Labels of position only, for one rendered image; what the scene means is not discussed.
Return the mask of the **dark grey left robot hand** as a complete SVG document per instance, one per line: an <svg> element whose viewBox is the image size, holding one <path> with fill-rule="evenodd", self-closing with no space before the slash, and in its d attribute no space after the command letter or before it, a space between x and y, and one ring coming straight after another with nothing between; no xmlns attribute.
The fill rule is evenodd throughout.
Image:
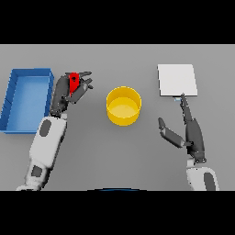
<svg viewBox="0 0 235 235"><path fill-rule="evenodd" d="M50 106L50 115L55 118L60 118L62 113L67 110L70 103L76 104L87 92L88 89L93 89L91 85L92 79L84 79L85 76L91 75L91 72L81 72L79 74L79 87L70 95L70 79L71 72L62 75L55 86L55 91Z"/></svg>

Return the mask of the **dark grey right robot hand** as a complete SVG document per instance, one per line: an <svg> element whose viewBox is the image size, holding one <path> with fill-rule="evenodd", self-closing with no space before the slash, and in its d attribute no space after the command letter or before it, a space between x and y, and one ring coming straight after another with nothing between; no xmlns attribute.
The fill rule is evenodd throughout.
<svg viewBox="0 0 235 235"><path fill-rule="evenodd" d="M158 118L160 134L176 148L186 147L187 153L194 159L194 163L204 163L207 159L201 128L196 118L192 117L190 106L184 94L181 94L180 100L185 123L185 139L167 128L161 117Z"/></svg>

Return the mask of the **blue tray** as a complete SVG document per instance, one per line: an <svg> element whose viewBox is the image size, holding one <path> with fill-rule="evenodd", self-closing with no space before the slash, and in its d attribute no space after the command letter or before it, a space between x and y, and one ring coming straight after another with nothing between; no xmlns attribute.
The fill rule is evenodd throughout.
<svg viewBox="0 0 235 235"><path fill-rule="evenodd" d="M51 68L12 69L0 114L0 132L35 134L49 114L54 76Z"/></svg>

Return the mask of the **red beaker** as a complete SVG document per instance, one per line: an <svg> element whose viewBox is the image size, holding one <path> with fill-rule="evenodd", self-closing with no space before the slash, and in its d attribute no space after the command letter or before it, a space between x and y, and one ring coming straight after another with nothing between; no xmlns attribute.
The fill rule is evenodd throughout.
<svg viewBox="0 0 235 235"><path fill-rule="evenodd" d="M79 87L79 74L78 73L70 73L70 95L74 93L74 91Z"/></svg>

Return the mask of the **pale square measuring scale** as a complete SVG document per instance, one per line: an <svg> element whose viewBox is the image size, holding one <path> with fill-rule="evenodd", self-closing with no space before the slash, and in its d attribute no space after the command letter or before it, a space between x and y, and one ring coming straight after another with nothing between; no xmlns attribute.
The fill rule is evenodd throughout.
<svg viewBox="0 0 235 235"><path fill-rule="evenodd" d="M158 64L160 96L197 96L192 64Z"/></svg>

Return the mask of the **yellow bowl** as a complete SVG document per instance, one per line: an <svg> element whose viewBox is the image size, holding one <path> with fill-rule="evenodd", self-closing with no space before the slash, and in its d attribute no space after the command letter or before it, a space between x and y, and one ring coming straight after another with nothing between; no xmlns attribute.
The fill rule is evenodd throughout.
<svg viewBox="0 0 235 235"><path fill-rule="evenodd" d="M129 86L116 87L106 97L106 114L112 123L120 127L132 125L138 119L140 110L140 94Z"/></svg>

